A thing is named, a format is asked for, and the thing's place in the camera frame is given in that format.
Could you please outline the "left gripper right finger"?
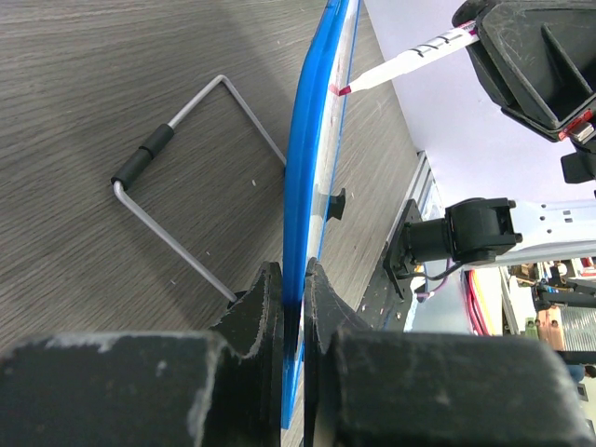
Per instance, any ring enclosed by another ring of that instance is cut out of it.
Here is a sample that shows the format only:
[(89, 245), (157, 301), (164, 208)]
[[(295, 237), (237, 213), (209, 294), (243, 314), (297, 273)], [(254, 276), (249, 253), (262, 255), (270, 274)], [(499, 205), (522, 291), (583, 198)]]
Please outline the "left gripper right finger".
[(377, 331), (306, 269), (307, 446), (591, 446), (561, 357), (539, 341)]

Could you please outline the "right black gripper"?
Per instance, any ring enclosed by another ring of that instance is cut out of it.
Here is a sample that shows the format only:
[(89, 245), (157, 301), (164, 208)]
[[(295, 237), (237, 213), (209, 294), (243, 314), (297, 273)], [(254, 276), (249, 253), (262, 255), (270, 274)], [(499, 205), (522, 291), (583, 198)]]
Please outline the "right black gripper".
[(504, 115), (551, 142), (568, 139), (566, 183), (595, 180), (595, 4), (467, 1), (480, 40), (468, 49)]

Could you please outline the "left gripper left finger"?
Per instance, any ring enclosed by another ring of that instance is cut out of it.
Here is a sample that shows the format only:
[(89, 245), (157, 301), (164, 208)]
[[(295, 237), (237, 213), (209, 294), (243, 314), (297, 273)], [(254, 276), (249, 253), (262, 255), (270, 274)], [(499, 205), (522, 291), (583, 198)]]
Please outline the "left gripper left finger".
[(1, 356), (5, 446), (277, 446), (282, 276), (198, 332), (61, 332)]

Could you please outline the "white marker magenta cap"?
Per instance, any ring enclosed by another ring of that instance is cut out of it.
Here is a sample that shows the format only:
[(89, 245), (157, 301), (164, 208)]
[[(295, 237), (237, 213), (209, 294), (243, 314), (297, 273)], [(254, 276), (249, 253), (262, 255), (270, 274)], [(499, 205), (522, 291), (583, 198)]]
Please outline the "white marker magenta cap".
[(375, 88), (387, 81), (409, 74), (432, 62), (445, 58), (478, 41), (477, 22), (474, 20), (466, 21), (373, 67), (346, 86), (335, 90), (335, 93), (339, 97), (343, 97), (350, 93)]

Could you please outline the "blue framed whiteboard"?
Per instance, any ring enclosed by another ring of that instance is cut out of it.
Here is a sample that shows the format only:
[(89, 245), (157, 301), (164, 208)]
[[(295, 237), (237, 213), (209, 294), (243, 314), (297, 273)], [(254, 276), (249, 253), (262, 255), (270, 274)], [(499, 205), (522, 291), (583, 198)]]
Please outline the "blue framed whiteboard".
[(360, 13), (358, 1), (330, 1), (306, 53), (293, 105), (284, 184), (282, 428), (291, 426), (302, 368), (308, 262), (321, 255), (326, 223), (340, 218), (343, 194), (332, 192)]

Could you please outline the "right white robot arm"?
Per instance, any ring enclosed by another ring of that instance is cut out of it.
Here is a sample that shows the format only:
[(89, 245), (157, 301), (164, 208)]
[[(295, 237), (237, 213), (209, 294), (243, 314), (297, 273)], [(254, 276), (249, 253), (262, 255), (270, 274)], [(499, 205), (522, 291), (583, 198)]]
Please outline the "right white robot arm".
[[(591, 1), (468, 1), (454, 28), (408, 50), (415, 67), (460, 48), (502, 113), (550, 142), (569, 140), (567, 183), (595, 177), (595, 5)], [(442, 218), (406, 223), (386, 263), (449, 259), (490, 264), (506, 253), (544, 244), (591, 242), (595, 204), (470, 198)]]

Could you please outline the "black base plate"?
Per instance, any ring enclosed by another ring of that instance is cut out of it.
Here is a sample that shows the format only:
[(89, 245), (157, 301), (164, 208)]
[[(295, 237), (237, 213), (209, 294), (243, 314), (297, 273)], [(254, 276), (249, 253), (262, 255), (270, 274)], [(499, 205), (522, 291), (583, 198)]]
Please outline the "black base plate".
[(413, 292), (412, 280), (405, 276), (413, 273), (415, 267), (402, 232), (409, 224), (420, 221), (416, 202), (408, 199), (359, 303), (357, 314), (375, 330), (402, 332), (406, 326)]

